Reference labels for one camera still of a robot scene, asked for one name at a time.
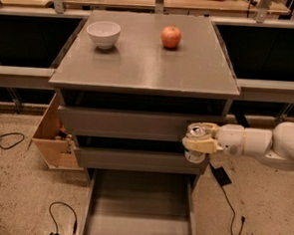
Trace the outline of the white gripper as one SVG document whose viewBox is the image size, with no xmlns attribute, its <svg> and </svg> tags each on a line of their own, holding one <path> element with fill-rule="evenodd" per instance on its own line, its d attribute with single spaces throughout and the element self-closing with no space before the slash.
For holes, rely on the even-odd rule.
<svg viewBox="0 0 294 235">
<path fill-rule="evenodd" d="M 202 153 L 215 153 L 222 151 L 225 155 L 241 155 L 243 153 L 243 138 L 245 128 L 237 124 L 226 124 L 219 127 L 218 124 L 205 122 L 211 137 L 216 139 L 190 139 L 183 138 L 182 143 L 187 150 Z"/>
</svg>

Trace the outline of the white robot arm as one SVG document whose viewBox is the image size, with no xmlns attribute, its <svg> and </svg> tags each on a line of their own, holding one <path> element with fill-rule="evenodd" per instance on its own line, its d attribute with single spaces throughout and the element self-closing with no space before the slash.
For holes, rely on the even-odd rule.
<svg viewBox="0 0 294 235">
<path fill-rule="evenodd" d="M 268 167 L 294 170 L 294 122 L 282 122 L 269 128 L 223 126 L 196 122 L 182 138 L 189 162 L 201 163 L 208 155 L 248 156 Z"/>
</svg>

